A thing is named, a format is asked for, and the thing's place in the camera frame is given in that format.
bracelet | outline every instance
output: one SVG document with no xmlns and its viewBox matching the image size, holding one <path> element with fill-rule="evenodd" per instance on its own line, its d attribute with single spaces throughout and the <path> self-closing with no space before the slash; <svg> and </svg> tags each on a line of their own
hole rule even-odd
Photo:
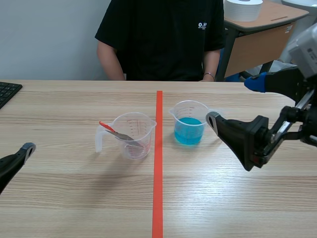
<svg viewBox="0 0 317 238">
<path fill-rule="evenodd" d="M 215 80 L 214 75 L 212 73 L 210 73 L 210 72 L 205 73 L 204 76 L 207 75 L 207 74 L 209 74 L 213 78 L 213 80 Z"/>
</svg>

wrist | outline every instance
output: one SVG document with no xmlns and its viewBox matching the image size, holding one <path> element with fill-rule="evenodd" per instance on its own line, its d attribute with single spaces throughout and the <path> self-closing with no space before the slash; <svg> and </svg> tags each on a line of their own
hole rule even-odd
<svg viewBox="0 0 317 238">
<path fill-rule="evenodd" d="M 212 73 L 205 73 L 203 77 L 203 81 L 214 82 L 215 81 L 214 75 Z"/>
</svg>

wooden desk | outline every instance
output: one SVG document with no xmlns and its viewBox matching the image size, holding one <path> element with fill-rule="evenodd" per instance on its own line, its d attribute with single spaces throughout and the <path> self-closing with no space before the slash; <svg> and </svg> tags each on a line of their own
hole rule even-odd
<svg viewBox="0 0 317 238">
<path fill-rule="evenodd" d="M 316 237 L 316 148 L 285 142 L 263 169 L 246 172 L 211 128 L 197 147 L 176 143 L 168 113 L 193 99 L 272 125 L 291 100 L 239 83 L 12 82 L 23 89 L 0 110 L 0 157 L 25 142 L 37 150 L 0 197 L 0 237 L 151 238 L 153 148 L 146 160 L 127 161 L 108 138 L 97 156 L 94 135 L 99 120 L 126 112 L 154 119 L 157 90 L 165 238 Z"/>
<path fill-rule="evenodd" d="M 253 22 L 225 19 L 226 47 L 217 73 L 217 81 L 264 64 L 269 71 L 279 59 L 297 20 L 307 11 L 264 0 L 260 15 Z"/>
</svg>

blue liquid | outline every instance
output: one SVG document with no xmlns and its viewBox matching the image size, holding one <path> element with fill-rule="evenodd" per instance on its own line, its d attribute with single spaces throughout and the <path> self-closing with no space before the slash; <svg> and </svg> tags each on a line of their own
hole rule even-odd
<svg viewBox="0 0 317 238">
<path fill-rule="evenodd" d="M 182 118 L 181 122 L 190 125 L 200 125 L 202 122 L 195 118 Z M 175 138 L 182 144 L 194 145 L 200 142 L 204 134 L 204 126 L 190 126 L 184 125 L 179 121 L 175 123 Z"/>
</svg>

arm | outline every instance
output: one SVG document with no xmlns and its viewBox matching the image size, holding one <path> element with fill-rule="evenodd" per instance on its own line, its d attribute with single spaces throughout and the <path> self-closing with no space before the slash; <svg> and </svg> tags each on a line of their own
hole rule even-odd
<svg viewBox="0 0 317 238">
<path fill-rule="evenodd" d="M 125 52 L 130 41 L 134 0 L 111 0 L 95 38 L 97 54 L 110 80 L 125 80 L 117 51 Z"/>
<path fill-rule="evenodd" d="M 217 68 L 220 59 L 220 50 L 207 51 L 204 57 L 204 74 L 211 73 L 214 77 L 217 73 Z M 214 78 L 210 74 L 206 74 L 202 82 L 214 82 Z"/>
<path fill-rule="evenodd" d="M 206 32 L 204 72 L 216 76 L 220 51 L 225 46 L 223 0 L 213 0 L 211 5 L 211 22 Z M 207 74 L 202 81 L 214 82 Z"/>
<path fill-rule="evenodd" d="M 110 80 L 124 81 L 125 77 L 116 52 L 117 50 L 113 47 L 100 41 L 98 42 L 97 55 L 108 78 Z"/>
</svg>

